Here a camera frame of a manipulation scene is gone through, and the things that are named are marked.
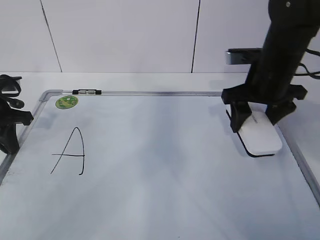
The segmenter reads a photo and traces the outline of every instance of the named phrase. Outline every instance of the white wall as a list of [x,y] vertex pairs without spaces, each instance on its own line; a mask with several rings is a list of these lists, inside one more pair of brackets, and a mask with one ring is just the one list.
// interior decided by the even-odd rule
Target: white wall
[[[194,73],[247,72],[229,48],[259,48],[269,0],[201,0]],[[190,73],[199,0],[42,0],[63,72]],[[0,1],[0,71],[60,72],[40,0]],[[309,48],[320,50],[320,33]],[[305,55],[311,71],[320,57]]]
[[60,72],[39,0],[0,1],[0,71]]
[[[241,73],[248,65],[226,65],[231,48],[261,48],[270,18],[268,0],[201,0],[194,56],[194,73]],[[310,49],[320,50],[320,33]],[[320,57],[306,54],[302,60],[311,71],[320,71]]]
[[190,72],[198,0],[42,0],[63,72]]

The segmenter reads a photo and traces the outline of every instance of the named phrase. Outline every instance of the white object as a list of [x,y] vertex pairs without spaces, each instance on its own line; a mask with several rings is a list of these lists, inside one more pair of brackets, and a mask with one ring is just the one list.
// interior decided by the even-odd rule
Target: white object
[[[317,239],[320,210],[287,145],[247,156],[220,97],[52,97],[0,186],[5,240]],[[64,156],[81,129],[82,160]],[[79,154],[76,132],[65,154]]]
[[[238,132],[245,149],[254,157],[276,154],[283,146],[279,134],[264,111],[250,107],[252,114]],[[227,105],[227,111],[231,116],[230,105]]]

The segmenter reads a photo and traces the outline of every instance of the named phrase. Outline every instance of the black marker writing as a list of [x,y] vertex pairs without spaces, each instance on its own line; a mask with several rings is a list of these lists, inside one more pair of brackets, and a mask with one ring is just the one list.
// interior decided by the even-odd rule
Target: black marker writing
[[[64,154],[65,150],[66,150],[66,148],[67,148],[67,146],[68,146],[68,144],[70,142],[70,139],[71,139],[71,137],[74,134],[76,129],[78,130],[78,132],[80,134],[80,137],[81,137],[81,141],[82,141],[82,155]],[[84,144],[84,139],[82,137],[81,131],[77,126],[72,130],[72,132],[70,134],[70,137],[69,137],[68,141],[66,142],[66,145],[64,146],[64,149],[63,149],[62,153],[61,154],[52,154],[52,155],[58,155],[60,157],[59,157],[58,161],[56,162],[56,164],[54,165],[54,167],[53,167],[53,169],[52,169],[50,174],[52,174],[54,172],[54,170],[56,169],[56,167],[57,167],[58,163],[60,162],[62,156],[82,157],[82,160],[83,160],[82,161],[82,171],[81,171],[81,173],[79,173],[79,175],[82,175],[84,173],[84,170],[85,170],[85,144]]]

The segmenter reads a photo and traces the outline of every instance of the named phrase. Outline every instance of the black cable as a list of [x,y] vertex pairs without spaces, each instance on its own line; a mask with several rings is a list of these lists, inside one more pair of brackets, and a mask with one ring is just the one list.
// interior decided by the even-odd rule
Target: black cable
[[309,72],[308,68],[307,68],[306,65],[304,65],[303,63],[299,63],[299,66],[300,66],[300,67],[303,67],[307,73],[296,73],[295,76],[301,76],[301,74],[304,74],[304,75],[302,75],[302,76],[310,76],[310,77],[313,78],[313,79],[318,79],[318,80],[320,80],[320,76],[319,76],[319,75],[316,75],[316,74],[319,74],[320,72],[318,72],[318,71],[316,71],[316,72]]
[[[308,54],[312,54],[312,55],[316,55],[320,57],[320,52],[318,51],[314,51],[314,50],[310,50],[310,49],[306,49],[305,50]],[[320,71],[315,71],[315,72],[309,72],[308,68],[306,65],[304,65],[303,63],[299,63],[300,67],[303,67],[306,71],[306,73],[296,73],[295,76],[309,76],[313,79],[317,79],[320,80],[320,76],[318,74],[320,74]]]

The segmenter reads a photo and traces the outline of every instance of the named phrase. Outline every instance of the green round sticker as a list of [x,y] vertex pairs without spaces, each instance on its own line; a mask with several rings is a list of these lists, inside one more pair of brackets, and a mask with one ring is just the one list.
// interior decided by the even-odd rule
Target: green round sticker
[[55,102],[55,106],[58,109],[70,109],[73,108],[78,103],[78,98],[76,96],[63,96]]

